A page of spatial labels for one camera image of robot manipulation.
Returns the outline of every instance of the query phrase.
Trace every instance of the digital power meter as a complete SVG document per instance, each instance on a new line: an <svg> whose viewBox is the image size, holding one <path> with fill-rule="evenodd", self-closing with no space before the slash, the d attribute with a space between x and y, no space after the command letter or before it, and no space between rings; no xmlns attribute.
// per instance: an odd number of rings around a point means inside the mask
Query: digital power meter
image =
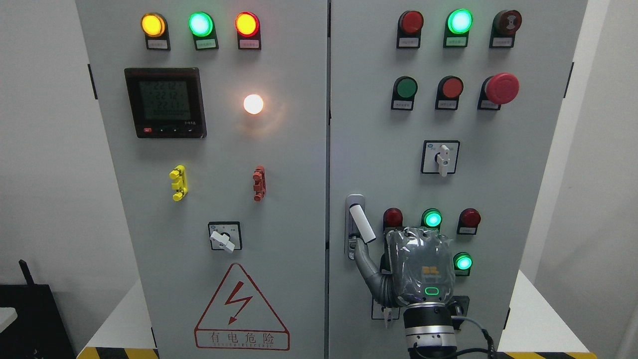
<svg viewBox="0 0 638 359"><path fill-rule="evenodd" d="M127 68L124 76L137 137L206 137L198 68Z"/></svg>

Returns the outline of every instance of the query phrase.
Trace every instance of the lightning bolt symbol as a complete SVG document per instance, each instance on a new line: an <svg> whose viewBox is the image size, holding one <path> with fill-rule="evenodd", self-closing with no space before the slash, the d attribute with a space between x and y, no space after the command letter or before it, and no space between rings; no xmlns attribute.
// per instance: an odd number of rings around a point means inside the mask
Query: lightning bolt symbol
<svg viewBox="0 0 638 359"><path fill-rule="evenodd" d="M235 296L235 294L237 294L237 292L239 292L239 290L241 289L243 285L244 283L242 281L237 282L235 289L233 289L233 292L230 293L230 296L228 296L228 299L226 299L226 303L224 303L224 305L228 305L228 304L233 304L233 303L242 302L242 301L244 302L244 304L242 304L241 308L239 308L237 313L235 313L234 316L230 317L230 319L228 320L228 325L231 325L234 321L237 320L237 316L239 315L239 312L241 312L242 309L244 309L244 307L246 306L246 304L248 304L248 302L250 302L250 300L253 299L253 296L247 296L245 298L233 300L233 297Z"/></svg>

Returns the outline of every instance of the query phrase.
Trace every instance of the yellow black hazard stripe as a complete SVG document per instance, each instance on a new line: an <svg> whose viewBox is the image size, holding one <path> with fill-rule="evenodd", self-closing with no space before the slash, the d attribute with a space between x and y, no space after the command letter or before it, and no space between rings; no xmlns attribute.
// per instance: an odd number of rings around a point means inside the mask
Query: yellow black hazard stripe
<svg viewBox="0 0 638 359"><path fill-rule="evenodd" d="M157 349L86 347L77 359L159 359ZM593 353L498 353L498 359L597 359Z"/></svg>
<svg viewBox="0 0 638 359"><path fill-rule="evenodd" d="M157 349L86 347L77 359L159 359Z"/></svg>
<svg viewBox="0 0 638 359"><path fill-rule="evenodd" d="M498 353L498 359L597 359L594 353Z"/></svg>

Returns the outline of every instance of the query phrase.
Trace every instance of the red indicator light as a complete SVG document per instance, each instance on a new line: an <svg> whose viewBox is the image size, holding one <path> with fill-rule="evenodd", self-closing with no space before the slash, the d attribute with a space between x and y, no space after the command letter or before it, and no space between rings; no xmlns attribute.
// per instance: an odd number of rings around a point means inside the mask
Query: red indicator light
<svg viewBox="0 0 638 359"><path fill-rule="evenodd" d="M251 37L259 31L259 19L254 13L244 11L235 18L235 28L244 37Z"/></svg>
<svg viewBox="0 0 638 359"><path fill-rule="evenodd" d="M399 19L399 25L404 33L417 34L423 27L423 15L418 11L406 11Z"/></svg>
<svg viewBox="0 0 638 359"><path fill-rule="evenodd" d="M494 17L494 28L505 36L512 36L521 28L523 17L516 10L503 10Z"/></svg>
<svg viewBox="0 0 638 359"><path fill-rule="evenodd" d="M494 75L485 85L487 99L497 105L511 102L518 95L520 84L516 76L508 72Z"/></svg>
<svg viewBox="0 0 638 359"><path fill-rule="evenodd" d="M383 222L386 227L401 227L403 225L403 213L399 208L390 208L383 214Z"/></svg>
<svg viewBox="0 0 638 359"><path fill-rule="evenodd" d="M477 227L480 223L479 211L474 208L468 208L461 212L461 222L465 227Z"/></svg>
<svg viewBox="0 0 638 359"><path fill-rule="evenodd" d="M456 77L451 77L443 84L443 95L447 98L457 98L463 92L463 82Z"/></svg>

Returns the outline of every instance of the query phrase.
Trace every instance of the yellow terminal block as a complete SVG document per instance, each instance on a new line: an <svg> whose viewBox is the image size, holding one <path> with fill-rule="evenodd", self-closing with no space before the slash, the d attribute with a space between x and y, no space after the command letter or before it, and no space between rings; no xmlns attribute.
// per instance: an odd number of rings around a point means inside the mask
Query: yellow terminal block
<svg viewBox="0 0 638 359"><path fill-rule="evenodd" d="M170 188L175 190L175 193L173 194L173 201L179 202L188 193L188 185L186 184L186 168L183 165L177 165L173 171L170 171L168 177L173 180L173 183L170 185Z"/></svg>

